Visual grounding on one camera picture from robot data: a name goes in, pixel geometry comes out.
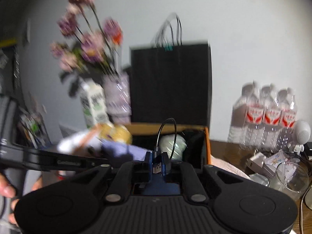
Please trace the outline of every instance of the glass cup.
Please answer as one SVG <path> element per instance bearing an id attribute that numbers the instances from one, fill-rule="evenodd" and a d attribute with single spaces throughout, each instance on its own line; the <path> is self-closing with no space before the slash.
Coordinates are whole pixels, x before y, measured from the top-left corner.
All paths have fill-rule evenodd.
<path id="1" fill-rule="evenodd" d="M 116 124 L 129 124 L 131 122 L 131 107 L 128 75 L 104 76 L 103 88 L 107 113 L 112 116 L 113 122 Z"/>
<path id="2" fill-rule="evenodd" d="M 287 194 L 294 201 L 303 195 L 308 185 L 309 176 L 307 172 L 292 162 L 280 163 L 269 182 L 269 187 Z"/>

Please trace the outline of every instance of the black cable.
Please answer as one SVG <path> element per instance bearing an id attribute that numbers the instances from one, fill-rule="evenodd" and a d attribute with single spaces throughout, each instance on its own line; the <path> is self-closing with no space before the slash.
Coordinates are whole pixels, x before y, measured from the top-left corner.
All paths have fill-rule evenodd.
<path id="1" fill-rule="evenodd" d="M 174 145 L 173 145 L 173 147 L 172 147 L 172 152 L 171 152 L 171 155 L 170 155 L 170 158 L 169 158 L 169 160 L 171 160 L 171 159 L 172 159 L 172 156 L 174 155 L 175 144 L 176 144 L 176 141 L 177 141 L 177 123 L 176 123 L 176 121 L 175 121 L 174 118 L 168 118 L 168 119 L 166 119 L 166 120 L 163 122 L 163 124 L 161 124 L 161 126 L 160 126 L 160 128 L 159 128 L 159 130 L 158 130 L 155 148 L 158 147 L 158 142 L 159 142 L 160 133 L 161 133 L 161 131 L 163 130 L 164 125 L 165 125 L 168 121 L 172 121 L 172 122 L 174 123 Z"/>

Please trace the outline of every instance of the milk carton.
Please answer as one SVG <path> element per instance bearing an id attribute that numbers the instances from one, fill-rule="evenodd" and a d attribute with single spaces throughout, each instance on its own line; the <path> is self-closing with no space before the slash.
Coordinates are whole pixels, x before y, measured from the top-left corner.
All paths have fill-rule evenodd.
<path id="1" fill-rule="evenodd" d="M 82 89 L 84 91 L 80 100 L 87 127 L 109 122 L 103 88 L 93 80 L 89 80 L 82 83 Z"/>

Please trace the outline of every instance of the metal screw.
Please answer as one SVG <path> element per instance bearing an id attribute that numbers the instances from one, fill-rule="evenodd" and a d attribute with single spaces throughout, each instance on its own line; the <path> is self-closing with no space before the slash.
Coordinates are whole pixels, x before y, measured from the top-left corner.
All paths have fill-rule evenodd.
<path id="1" fill-rule="evenodd" d="M 204 196 L 203 194 L 193 194 L 191 196 L 191 200 L 194 202 L 202 202 L 206 200 L 206 196 Z"/>
<path id="2" fill-rule="evenodd" d="M 106 195 L 105 199 L 109 202 L 118 202 L 121 200 L 121 197 L 119 194 L 111 193 L 109 195 Z"/>

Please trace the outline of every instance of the white cable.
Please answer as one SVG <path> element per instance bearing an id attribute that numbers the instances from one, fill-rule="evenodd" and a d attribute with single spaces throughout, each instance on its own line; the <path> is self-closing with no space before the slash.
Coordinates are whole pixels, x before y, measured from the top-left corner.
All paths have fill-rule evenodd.
<path id="1" fill-rule="evenodd" d="M 299 210 L 299 228 L 300 228 L 300 234 L 303 234 L 303 212 L 302 212 L 302 204 L 303 204 L 303 200 L 305 199 L 305 196 L 307 195 L 308 191 L 311 188 L 311 184 L 310 187 L 307 189 L 307 191 L 305 191 L 305 194 L 302 196 L 302 199 L 300 201 L 300 210 Z"/>

